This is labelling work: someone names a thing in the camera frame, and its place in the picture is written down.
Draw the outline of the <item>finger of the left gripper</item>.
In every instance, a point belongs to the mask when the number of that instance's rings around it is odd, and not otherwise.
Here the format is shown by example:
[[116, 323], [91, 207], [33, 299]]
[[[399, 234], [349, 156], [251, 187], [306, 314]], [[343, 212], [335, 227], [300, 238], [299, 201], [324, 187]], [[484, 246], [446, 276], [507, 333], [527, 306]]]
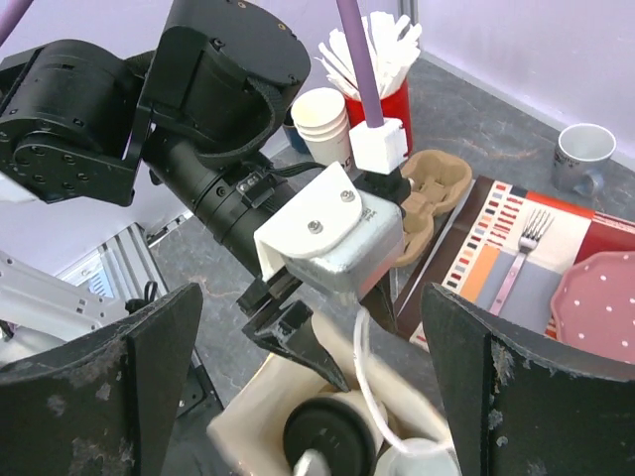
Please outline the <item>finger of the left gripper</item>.
[[381, 282], [361, 300], [372, 320], [386, 332], [396, 334], [397, 323], [394, 312], [394, 304], [391, 297], [391, 285], [389, 282]]
[[250, 318], [242, 331], [261, 349], [309, 368], [338, 390], [348, 392], [344, 373], [318, 341], [313, 316], [313, 310], [300, 300], [284, 307], [271, 303]]

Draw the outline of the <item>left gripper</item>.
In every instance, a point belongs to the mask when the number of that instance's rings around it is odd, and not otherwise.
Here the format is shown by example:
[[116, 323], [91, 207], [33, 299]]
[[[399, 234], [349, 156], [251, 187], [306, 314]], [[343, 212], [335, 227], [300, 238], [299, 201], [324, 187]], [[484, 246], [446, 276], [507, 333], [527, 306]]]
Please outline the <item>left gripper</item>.
[[176, 1], [157, 47], [129, 59], [57, 40], [1, 62], [1, 172], [46, 203], [128, 206], [141, 164], [255, 279], [253, 235], [294, 194], [262, 147], [311, 62], [246, 1]]

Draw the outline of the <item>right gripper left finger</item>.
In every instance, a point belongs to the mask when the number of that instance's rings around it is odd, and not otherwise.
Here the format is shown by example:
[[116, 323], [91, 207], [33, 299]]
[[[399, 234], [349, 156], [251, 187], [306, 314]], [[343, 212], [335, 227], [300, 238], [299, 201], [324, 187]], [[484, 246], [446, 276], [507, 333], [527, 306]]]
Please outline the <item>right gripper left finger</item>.
[[195, 284], [1, 370], [4, 475], [158, 475], [202, 310]]

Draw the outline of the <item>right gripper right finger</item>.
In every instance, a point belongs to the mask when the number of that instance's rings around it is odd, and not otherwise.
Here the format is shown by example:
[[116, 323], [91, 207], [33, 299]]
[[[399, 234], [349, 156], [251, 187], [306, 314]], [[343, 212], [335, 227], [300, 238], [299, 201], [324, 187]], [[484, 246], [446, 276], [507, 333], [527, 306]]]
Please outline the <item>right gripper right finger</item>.
[[464, 475], [631, 475], [634, 367], [518, 326], [439, 284], [423, 328]]

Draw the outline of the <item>white lid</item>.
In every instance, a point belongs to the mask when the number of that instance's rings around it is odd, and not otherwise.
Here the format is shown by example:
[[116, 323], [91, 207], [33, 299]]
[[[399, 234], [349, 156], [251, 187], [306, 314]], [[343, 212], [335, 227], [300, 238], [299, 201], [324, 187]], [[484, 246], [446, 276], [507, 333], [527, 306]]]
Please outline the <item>white lid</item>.
[[378, 459], [375, 476], [459, 476], [455, 458], [447, 450], [438, 449], [435, 441], [414, 437], [404, 441], [414, 454], [389, 447]]

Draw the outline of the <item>black lid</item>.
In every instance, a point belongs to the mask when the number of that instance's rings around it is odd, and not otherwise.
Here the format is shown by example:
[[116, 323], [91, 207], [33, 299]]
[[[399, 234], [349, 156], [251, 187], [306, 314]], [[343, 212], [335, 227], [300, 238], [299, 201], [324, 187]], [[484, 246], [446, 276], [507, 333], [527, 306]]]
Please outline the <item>black lid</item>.
[[372, 434], [360, 415], [345, 403], [319, 396], [291, 412], [283, 450], [290, 466], [306, 451], [317, 451], [332, 475], [371, 475], [377, 459]]

